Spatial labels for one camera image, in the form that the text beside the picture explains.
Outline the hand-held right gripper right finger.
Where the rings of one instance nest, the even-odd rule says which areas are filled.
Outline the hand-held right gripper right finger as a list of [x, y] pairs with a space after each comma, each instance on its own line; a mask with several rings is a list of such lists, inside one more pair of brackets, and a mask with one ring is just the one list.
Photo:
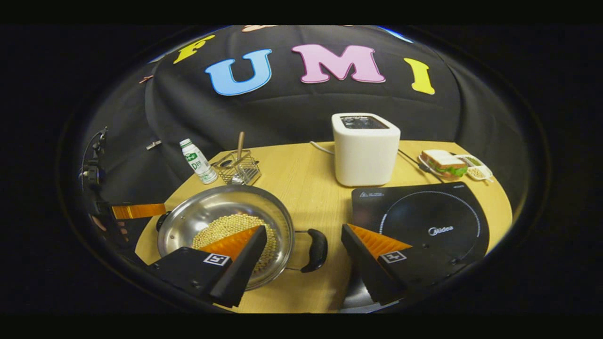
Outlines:
[[342, 225], [341, 241], [373, 302], [417, 298], [470, 264], [431, 245], [407, 244], [360, 226]]

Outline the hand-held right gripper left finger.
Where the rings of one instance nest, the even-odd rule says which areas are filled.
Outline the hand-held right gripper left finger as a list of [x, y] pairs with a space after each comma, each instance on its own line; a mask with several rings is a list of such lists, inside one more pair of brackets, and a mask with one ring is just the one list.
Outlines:
[[250, 229], [239, 254], [232, 256], [181, 247], [148, 265], [153, 277], [186, 296], [225, 307], [239, 305], [267, 244], [265, 226]]

